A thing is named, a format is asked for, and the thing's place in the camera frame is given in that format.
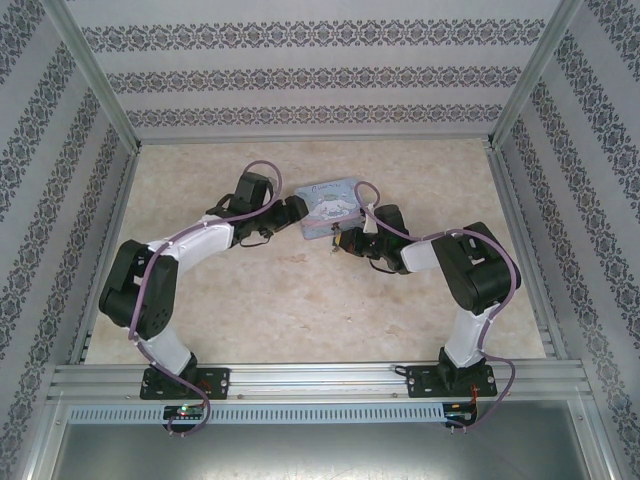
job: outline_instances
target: wire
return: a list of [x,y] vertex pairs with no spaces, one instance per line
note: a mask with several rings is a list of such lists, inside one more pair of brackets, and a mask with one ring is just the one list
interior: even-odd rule
[[[144,345],[140,341],[140,337],[139,337],[138,333],[136,332],[136,329],[138,327],[138,322],[140,321],[140,312],[142,311],[142,302],[144,301],[144,294],[147,291],[147,285],[149,283],[149,277],[151,275],[151,271],[153,270],[153,266],[156,263],[156,260],[158,260],[158,257],[162,254],[162,252],[164,252],[167,248],[169,248],[171,245],[173,245],[174,242],[180,240],[185,235],[189,235],[190,233],[193,233],[193,232],[196,232],[198,230],[205,229],[205,228],[209,228],[211,226],[214,226],[214,225],[217,225],[217,224],[220,224],[220,223],[238,222],[238,221],[241,221],[241,220],[247,220],[249,218],[256,217],[256,216],[261,215],[262,213],[266,212],[267,210],[269,210],[269,208],[271,208],[273,206],[273,204],[280,197],[280,193],[282,192],[282,173],[280,172],[280,170],[278,169],[278,167],[275,164],[273,164],[273,163],[271,163],[271,162],[269,162],[267,160],[256,160],[254,162],[251,162],[249,165],[247,165],[245,167],[245,169],[244,169],[244,171],[242,173],[243,174],[247,173],[249,171],[249,169],[251,167],[255,166],[255,165],[267,165],[267,166],[271,167],[275,171],[276,176],[278,177],[278,185],[277,185],[273,195],[269,199],[269,201],[265,205],[263,205],[261,208],[256,210],[255,212],[245,213],[243,215],[237,215],[235,217],[218,218],[218,219],[214,219],[214,220],[210,220],[210,221],[198,222],[195,225],[191,225],[190,227],[185,228],[184,230],[176,233],[174,236],[172,236],[166,242],[164,242],[162,245],[160,245],[160,247],[158,247],[158,249],[153,253],[151,258],[149,259],[149,263],[147,264],[147,266],[146,266],[146,268],[144,270],[144,274],[142,276],[142,281],[140,282],[140,289],[138,290],[138,297],[136,299],[136,306],[135,306],[135,309],[133,310],[133,315],[131,316],[131,324],[129,326],[129,336],[128,336],[129,340],[133,341],[133,343],[138,348],[140,353],[147,360],[149,360],[149,363],[151,363],[151,366],[155,367],[156,369],[158,369],[160,372],[164,373],[169,378],[172,378],[176,382],[184,385],[185,387],[187,387],[190,390],[192,390],[195,393],[197,393],[198,396],[202,397],[202,400],[204,402],[204,406],[206,407],[206,410],[207,410],[206,414],[203,415],[203,417],[202,417],[202,421],[200,423],[198,423],[196,426],[194,426],[191,430],[189,430],[187,432],[181,432],[179,434],[181,437],[187,437],[189,435],[193,435],[194,433],[196,433],[199,430],[201,430],[202,428],[204,428],[204,426],[209,421],[209,417],[211,416],[211,402],[209,401],[209,397],[205,392],[203,392],[201,389],[199,389],[197,386],[193,385],[192,383],[186,381],[185,379],[183,379],[179,375],[176,375],[172,371],[168,370],[163,365],[159,364],[156,361],[156,359],[153,358],[153,355],[151,355],[151,353],[149,353],[147,351],[147,349],[144,348]],[[174,430],[171,429],[171,425],[173,424],[173,421],[176,418],[177,417],[171,417],[169,419],[169,423],[167,424],[167,430],[169,431],[170,435],[173,435],[174,433],[177,433],[177,432],[175,432]]]
[[371,184],[369,182],[358,182],[354,186],[354,193],[355,193],[355,196],[356,196],[356,200],[358,200],[358,204],[360,205],[360,208],[364,211],[365,215],[369,216],[369,218],[371,218],[374,222],[376,222],[380,227],[390,231],[391,233],[396,234],[397,236],[399,236],[401,238],[404,238],[404,239],[412,241],[412,242],[428,242],[428,241],[431,241],[431,240],[435,240],[436,238],[440,238],[440,237],[443,237],[445,235],[451,235],[451,234],[469,235],[471,237],[477,238],[478,240],[486,243],[491,248],[493,248],[496,252],[498,252],[498,254],[505,261],[505,263],[507,265],[507,268],[509,269],[509,276],[511,278],[511,284],[509,285],[509,293],[507,293],[507,296],[502,301],[502,303],[500,305],[498,305],[498,307],[495,310],[493,310],[491,313],[489,313],[489,315],[487,317],[487,321],[485,322],[485,324],[482,327],[482,330],[480,331],[480,336],[478,337],[477,348],[480,351],[480,354],[484,358],[486,358],[487,360],[492,361],[492,362],[503,362],[503,363],[506,363],[509,366],[509,368],[511,369],[511,375],[509,377],[509,380],[507,381],[507,385],[505,386],[504,390],[502,390],[502,392],[500,393],[500,395],[498,396],[498,398],[496,399],[494,404],[491,406],[489,411],[487,411],[473,425],[470,425],[469,427],[466,427],[464,429],[464,432],[466,433],[467,430],[472,430],[472,429],[477,428],[479,425],[481,425],[483,422],[485,422],[488,418],[490,418],[495,413],[496,409],[500,406],[500,404],[504,400],[504,397],[506,397],[508,395],[509,390],[511,390],[511,387],[513,386],[513,382],[516,379],[516,366],[511,360],[509,360],[508,358],[502,358],[502,357],[496,357],[494,355],[489,355],[488,353],[485,353],[485,351],[484,351],[484,339],[487,336],[487,332],[489,331],[489,328],[493,324],[493,319],[496,317],[496,315],[498,315],[498,313],[500,313],[507,306],[507,304],[511,301],[511,299],[513,298],[513,295],[516,292],[517,276],[516,276],[516,270],[515,270],[514,262],[511,259],[511,257],[509,256],[509,254],[504,250],[504,248],[502,248],[497,242],[495,242],[491,238],[487,237],[486,235],[483,235],[483,234],[478,233],[478,232],[474,232],[472,230],[465,230],[465,229],[462,229],[462,228],[456,228],[456,229],[452,229],[452,230],[447,230],[446,232],[433,233],[431,235],[427,235],[427,236],[424,236],[424,237],[414,237],[412,235],[407,235],[406,233],[403,233],[403,232],[401,232],[399,230],[396,230],[395,228],[393,228],[393,227],[387,225],[386,223],[384,223],[382,220],[379,220],[373,214],[373,212],[371,212],[369,210],[369,208],[366,206],[366,204],[364,203],[364,200],[360,196],[360,192],[359,192],[360,187],[363,186],[363,185],[371,188],[374,191],[374,193],[376,194],[377,198],[376,198],[376,201],[375,201],[374,205],[377,205],[378,202],[380,201],[380,191],[375,187],[375,185],[373,185],[373,184]]
[[240,242],[240,246],[244,247],[244,248],[253,248],[253,247],[259,247],[260,245],[266,245],[267,243],[269,243],[269,240],[271,240],[272,236],[273,235],[269,235],[267,237],[267,241],[266,242],[250,243],[249,245],[246,245],[246,244]]
[[391,270],[385,270],[384,268],[380,268],[380,267],[376,267],[373,264],[373,260],[369,259],[369,265],[371,265],[371,268],[373,268],[376,272],[382,272],[382,273],[388,273],[389,275],[395,275],[398,272],[393,272]]
[[474,415],[478,411],[478,387],[476,387],[475,383],[471,385],[471,395],[471,403],[473,404],[473,412],[471,412],[471,415]]
[[204,387],[205,392],[210,392],[211,391],[211,385],[206,380],[200,380],[198,383],[196,383],[196,387],[198,387],[200,385],[202,385]]

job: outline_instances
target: robotic arm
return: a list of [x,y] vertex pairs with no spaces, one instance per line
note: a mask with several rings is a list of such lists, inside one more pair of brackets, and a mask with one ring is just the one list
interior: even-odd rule
[[[500,244],[481,222],[460,230],[465,233],[443,233],[431,241],[413,241],[403,238],[409,237],[409,232],[397,205],[378,207],[373,215],[391,230],[381,228],[378,233],[364,233],[363,229],[355,228],[340,235],[338,246],[370,261],[384,259],[388,273],[406,275],[438,266],[442,269],[458,311],[453,333],[438,358],[440,385],[434,386],[435,379],[429,377],[423,379],[428,384],[424,388],[440,391],[442,387],[446,394],[468,392],[470,384],[489,376],[479,344],[481,338],[486,338],[486,331],[485,337],[481,336],[491,313],[505,301],[511,288],[508,264],[487,241],[498,247]],[[521,284],[520,272],[515,265],[512,267],[517,289]]]
[[99,308],[116,325],[127,330],[134,318],[141,279],[159,249],[148,275],[135,333],[144,350],[162,367],[193,383],[197,360],[169,325],[173,313],[176,284],[191,267],[214,253],[222,252],[257,231],[267,241],[271,236],[307,215],[307,207],[297,196],[276,200],[264,212],[257,212],[273,196],[271,181],[247,172],[241,176],[235,193],[223,197],[179,239],[141,244],[129,240],[122,244],[100,296]]

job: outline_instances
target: slotted metal strip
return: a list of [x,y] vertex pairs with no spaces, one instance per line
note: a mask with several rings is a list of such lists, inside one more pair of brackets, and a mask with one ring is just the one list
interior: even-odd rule
[[[163,422],[162,405],[84,405],[71,409],[70,424],[145,425]],[[216,405],[209,423],[234,424],[336,424],[443,422],[441,403],[366,405]],[[197,420],[177,420],[198,423]]]

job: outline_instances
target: patterned wallpaper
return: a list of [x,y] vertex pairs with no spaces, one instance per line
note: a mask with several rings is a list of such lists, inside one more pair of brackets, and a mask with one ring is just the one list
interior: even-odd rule
[[68,5],[152,140],[488,134],[557,0]]
[[640,478],[639,31],[634,2],[585,2],[503,145],[623,478]]
[[0,4],[0,479],[28,451],[89,300],[124,146],[41,5]]

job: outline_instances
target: floor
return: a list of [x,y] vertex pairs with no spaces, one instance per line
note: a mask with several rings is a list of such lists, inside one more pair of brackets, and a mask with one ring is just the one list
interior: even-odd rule
[[[514,255],[480,140],[145,146],[119,243],[197,221],[256,159],[280,167],[285,196],[355,176],[377,185],[383,204],[398,204],[414,235],[483,221]],[[332,253],[328,238],[304,240],[294,225],[266,246],[235,247],[187,272],[171,324],[200,362],[410,361],[437,358],[455,312],[439,269],[385,275]],[[487,351],[545,356],[524,287],[496,320]],[[102,314],[86,362],[146,363]]]

